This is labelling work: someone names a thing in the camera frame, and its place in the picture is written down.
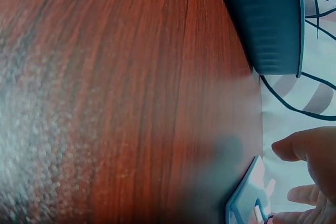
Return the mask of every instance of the dark teal object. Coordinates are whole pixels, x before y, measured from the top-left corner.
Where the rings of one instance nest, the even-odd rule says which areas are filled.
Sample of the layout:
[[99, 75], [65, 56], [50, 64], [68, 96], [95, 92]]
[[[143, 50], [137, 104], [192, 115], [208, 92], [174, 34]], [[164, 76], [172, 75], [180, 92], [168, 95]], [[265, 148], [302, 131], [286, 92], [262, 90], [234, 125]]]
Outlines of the dark teal object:
[[260, 75], [301, 75], [303, 0], [224, 0], [246, 56]]

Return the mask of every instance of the reddish-brown wooden surface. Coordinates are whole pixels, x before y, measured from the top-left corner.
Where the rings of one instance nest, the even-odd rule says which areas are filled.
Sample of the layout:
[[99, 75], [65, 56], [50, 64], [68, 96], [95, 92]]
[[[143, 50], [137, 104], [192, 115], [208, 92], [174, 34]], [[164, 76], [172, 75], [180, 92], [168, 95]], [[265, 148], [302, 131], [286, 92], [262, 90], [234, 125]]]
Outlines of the reddish-brown wooden surface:
[[0, 0], [0, 56], [1, 223], [215, 220], [261, 153], [222, 0]]

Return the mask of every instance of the patterned cloth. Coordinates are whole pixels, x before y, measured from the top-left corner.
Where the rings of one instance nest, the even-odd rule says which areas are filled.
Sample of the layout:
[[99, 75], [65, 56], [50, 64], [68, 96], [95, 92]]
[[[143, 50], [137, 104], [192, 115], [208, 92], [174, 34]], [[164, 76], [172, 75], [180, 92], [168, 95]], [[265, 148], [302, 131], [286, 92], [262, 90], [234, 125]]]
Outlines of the patterned cloth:
[[[336, 0], [304, 0], [306, 7], [303, 71], [336, 84]], [[325, 84], [302, 76], [271, 76], [267, 81], [276, 93], [292, 107], [316, 115], [336, 115], [335, 91]], [[287, 192], [295, 186], [312, 184], [305, 162], [289, 164], [280, 161], [271, 144], [288, 135], [320, 126], [336, 126], [287, 109], [262, 86], [264, 122], [264, 163], [269, 178], [274, 178], [272, 210], [303, 211], [310, 207], [289, 202]]]
[[[336, 0], [304, 0], [305, 48], [303, 71], [336, 83]], [[266, 77], [273, 90], [290, 106], [336, 121], [336, 91], [302, 76]]]

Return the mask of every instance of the hand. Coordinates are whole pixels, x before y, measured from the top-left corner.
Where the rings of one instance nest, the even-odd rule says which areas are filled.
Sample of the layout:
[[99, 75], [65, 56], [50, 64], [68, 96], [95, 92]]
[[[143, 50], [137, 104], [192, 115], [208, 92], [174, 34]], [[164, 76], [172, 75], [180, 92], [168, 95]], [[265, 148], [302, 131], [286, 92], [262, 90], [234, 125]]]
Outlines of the hand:
[[315, 182], [315, 185], [297, 187], [288, 193], [288, 200], [309, 204], [315, 209], [279, 213], [273, 223], [336, 223], [336, 127], [295, 133], [274, 143], [272, 149], [284, 161], [306, 161]]

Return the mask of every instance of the light blue plastic object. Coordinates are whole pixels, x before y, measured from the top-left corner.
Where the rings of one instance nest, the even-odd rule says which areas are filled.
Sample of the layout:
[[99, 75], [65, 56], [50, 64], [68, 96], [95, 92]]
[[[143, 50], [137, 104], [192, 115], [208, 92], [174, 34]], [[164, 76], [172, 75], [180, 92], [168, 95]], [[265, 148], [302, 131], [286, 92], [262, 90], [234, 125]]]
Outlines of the light blue plastic object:
[[269, 219], [271, 216], [269, 197], [274, 189], [275, 181], [272, 179], [266, 188], [264, 174], [263, 160], [257, 156], [226, 204], [226, 224], [249, 224], [256, 207], [260, 209], [263, 221]]
[[224, 0], [260, 75], [301, 75], [304, 0]]

